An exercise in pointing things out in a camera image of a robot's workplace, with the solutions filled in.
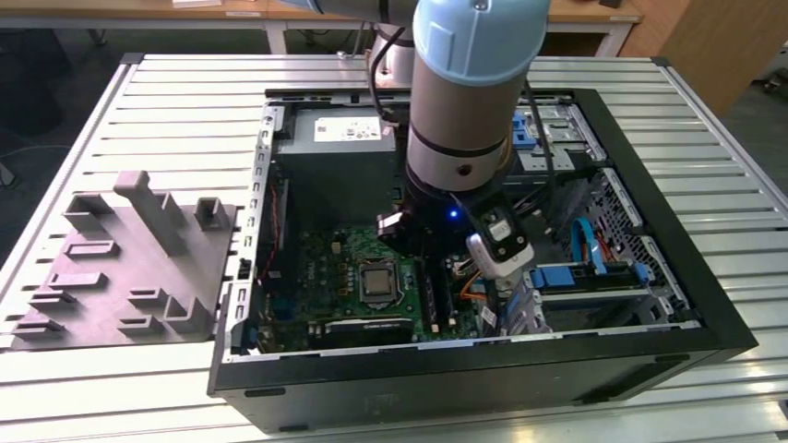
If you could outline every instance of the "white label sticker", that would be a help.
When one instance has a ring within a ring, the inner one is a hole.
[[[225,12],[224,15],[226,17],[261,17],[262,16],[262,14],[260,14],[258,12],[246,12],[246,11]]]
[[[377,117],[325,117],[314,121],[314,141],[380,140]]]
[[[484,306],[484,309],[481,309],[481,318],[484,318],[484,321],[486,321],[488,324],[494,328],[494,325],[497,324],[497,316],[486,306]]]

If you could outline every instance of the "floor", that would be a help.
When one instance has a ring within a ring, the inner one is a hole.
[[[32,145],[70,146],[92,112],[104,86],[125,53],[158,54],[266,54],[265,36],[256,30],[110,30],[108,44],[96,47],[80,30],[58,30],[57,38],[72,60],[73,70],[53,80],[50,87],[64,110],[64,121],[49,133],[14,136],[0,127],[0,156]],[[314,35],[308,44],[297,31],[286,33],[293,54],[330,54],[350,51],[352,31]],[[765,95],[752,87],[724,120],[728,129],[748,148],[782,192],[788,192],[788,155],[781,141],[788,139],[788,99]],[[2,159],[20,177],[13,190],[0,189],[0,265],[16,243],[40,198],[54,177],[66,150],[28,150]]]

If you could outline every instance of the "metal slatted worktable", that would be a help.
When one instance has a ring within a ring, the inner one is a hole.
[[[648,59],[542,58],[530,79],[600,91],[761,346],[625,403],[330,433],[364,432],[361,441],[776,441],[788,430],[784,196],[670,68]],[[265,89],[334,85],[364,87],[361,61],[148,55],[121,65],[0,273],[0,318],[25,311],[70,228],[58,214],[73,192],[109,191],[116,171],[146,169],[152,188],[181,204],[212,195],[245,205]],[[232,274],[232,260],[228,267]],[[0,324],[0,348],[10,327]],[[265,438],[204,394],[212,347],[0,354],[0,441]]]

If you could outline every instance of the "circuit board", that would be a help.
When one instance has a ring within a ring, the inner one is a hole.
[[[362,299],[361,273],[380,264],[394,269],[396,294],[390,302],[370,304]],[[309,324],[346,318],[409,319],[413,342],[477,337],[470,305],[457,311],[452,328],[437,333],[425,328],[413,259],[400,257],[368,227],[301,233],[294,293],[276,296],[269,303],[278,352],[308,351]]]

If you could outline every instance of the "power supply label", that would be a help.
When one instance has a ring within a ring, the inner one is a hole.
[[[324,117],[314,121],[314,141],[381,140],[377,117]]]

